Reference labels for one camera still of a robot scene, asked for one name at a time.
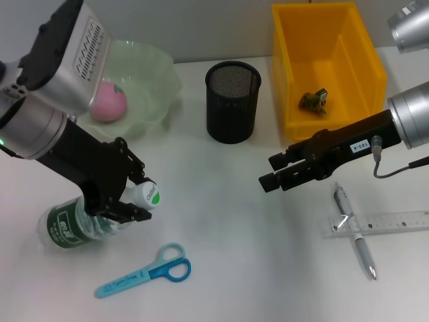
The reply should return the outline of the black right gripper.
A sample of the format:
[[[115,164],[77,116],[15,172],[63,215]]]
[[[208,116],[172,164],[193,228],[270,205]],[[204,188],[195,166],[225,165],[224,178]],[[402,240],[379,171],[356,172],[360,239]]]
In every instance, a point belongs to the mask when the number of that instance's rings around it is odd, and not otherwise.
[[[286,152],[268,158],[273,170],[259,177],[265,193],[283,191],[311,180],[324,180],[343,164],[371,153],[371,139],[379,136],[382,146],[399,144],[401,138],[390,111],[382,111],[336,130],[321,130],[311,138],[288,147]],[[297,165],[287,167],[289,163]]]

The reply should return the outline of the yellow plastic bin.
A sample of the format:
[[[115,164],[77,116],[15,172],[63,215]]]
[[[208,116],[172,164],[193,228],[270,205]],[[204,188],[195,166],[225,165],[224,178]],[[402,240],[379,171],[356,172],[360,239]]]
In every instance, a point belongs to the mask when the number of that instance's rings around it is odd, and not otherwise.
[[[286,138],[305,140],[383,110],[387,75],[357,6],[274,4],[273,81]],[[326,115],[299,108],[303,94],[328,91]]]

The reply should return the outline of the green plastic wrapper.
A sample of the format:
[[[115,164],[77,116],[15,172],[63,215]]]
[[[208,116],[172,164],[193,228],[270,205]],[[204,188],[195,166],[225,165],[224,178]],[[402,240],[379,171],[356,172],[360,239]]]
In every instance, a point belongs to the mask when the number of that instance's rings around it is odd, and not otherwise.
[[[317,115],[326,115],[324,106],[326,105],[328,91],[325,88],[320,89],[315,93],[305,93],[302,95],[299,108],[315,113]]]

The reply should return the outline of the pink toy peach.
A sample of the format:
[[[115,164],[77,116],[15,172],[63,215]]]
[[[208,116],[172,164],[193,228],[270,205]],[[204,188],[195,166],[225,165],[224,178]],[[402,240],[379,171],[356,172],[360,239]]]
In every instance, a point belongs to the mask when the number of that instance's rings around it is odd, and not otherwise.
[[[109,81],[103,81],[99,87],[90,116],[102,122],[114,122],[127,110],[127,97],[121,87]]]

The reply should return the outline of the blue capped scissors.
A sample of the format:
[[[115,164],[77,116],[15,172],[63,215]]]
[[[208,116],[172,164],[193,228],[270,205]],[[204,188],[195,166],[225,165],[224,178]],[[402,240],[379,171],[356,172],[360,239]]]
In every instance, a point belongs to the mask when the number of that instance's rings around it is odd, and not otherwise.
[[[165,259],[164,255],[168,249],[174,249],[178,254],[173,258]],[[170,274],[172,268],[181,265],[186,267],[186,271],[182,276],[176,277]],[[103,299],[157,278],[166,278],[171,282],[182,282],[189,277],[191,271],[191,263],[186,258],[184,247],[179,243],[168,243],[159,249],[155,260],[151,264],[98,287],[95,290],[95,297]]]

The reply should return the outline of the clear green-label water bottle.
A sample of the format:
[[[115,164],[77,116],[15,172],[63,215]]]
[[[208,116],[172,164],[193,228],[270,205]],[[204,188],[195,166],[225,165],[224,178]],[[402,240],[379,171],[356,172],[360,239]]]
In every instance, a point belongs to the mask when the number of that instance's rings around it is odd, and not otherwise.
[[[147,181],[125,188],[120,201],[150,211],[159,205],[160,191],[156,183]],[[45,211],[38,221],[37,232],[45,247],[71,249],[115,235],[130,225],[87,215],[84,197],[79,196]]]

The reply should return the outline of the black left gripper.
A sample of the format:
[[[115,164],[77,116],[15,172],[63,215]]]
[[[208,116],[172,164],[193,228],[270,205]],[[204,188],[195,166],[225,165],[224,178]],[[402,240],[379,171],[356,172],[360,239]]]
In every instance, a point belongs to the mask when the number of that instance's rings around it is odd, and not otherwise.
[[[123,138],[100,142],[68,120],[59,140],[38,162],[80,188],[86,214],[117,223],[151,219],[149,211],[120,201],[128,180],[134,185],[154,183]]]

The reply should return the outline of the clear plastic ruler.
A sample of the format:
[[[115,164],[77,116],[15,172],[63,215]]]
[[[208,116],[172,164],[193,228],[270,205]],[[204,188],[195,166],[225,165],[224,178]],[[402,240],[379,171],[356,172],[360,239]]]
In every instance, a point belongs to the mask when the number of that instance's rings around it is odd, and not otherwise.
[[[330,215],[320,218],[319,228],[325,238],[429,231],[429,211]]]

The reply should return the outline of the grey mechanical pen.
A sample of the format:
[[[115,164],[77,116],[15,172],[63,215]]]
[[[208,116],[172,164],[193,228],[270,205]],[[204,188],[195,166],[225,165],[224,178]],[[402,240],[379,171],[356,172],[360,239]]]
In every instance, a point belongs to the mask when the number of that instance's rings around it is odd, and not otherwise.
[[[341,213],[341,221],[337,225],[338,228],[347,228],[352,232],[352,238],[355,243],[355,248],[360,259],[365,273],[371,280],[377,280],[377,272],[375,262],[365,238],[361,233],[358,233],[357,217],[352,210],[351,204],[343,187],[338,183],[334,183],[334,200]]]

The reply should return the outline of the pale green wavy fruit bowl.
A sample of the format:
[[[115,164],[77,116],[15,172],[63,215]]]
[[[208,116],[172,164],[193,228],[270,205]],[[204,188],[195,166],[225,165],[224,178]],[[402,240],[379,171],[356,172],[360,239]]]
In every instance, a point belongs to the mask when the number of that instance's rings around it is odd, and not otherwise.
[[[127,40],[113,42],[103,81],[115,83],[127,97],[125,114],[114,122],[93,119],[90,112],[77,124],[92,135],[113,140],[132,140],[168,114],[182,84],[173,58],[150,44]]]

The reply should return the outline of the black mesh pen holder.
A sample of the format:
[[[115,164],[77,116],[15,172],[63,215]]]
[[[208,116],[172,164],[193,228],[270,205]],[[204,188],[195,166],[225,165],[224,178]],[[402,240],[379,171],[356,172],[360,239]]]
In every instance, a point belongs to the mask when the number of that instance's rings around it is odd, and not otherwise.
[[[251,137],[257,109],[260,73],[236,60],[214,65],[205,76],[206,130],[216,141],[238,144]]]

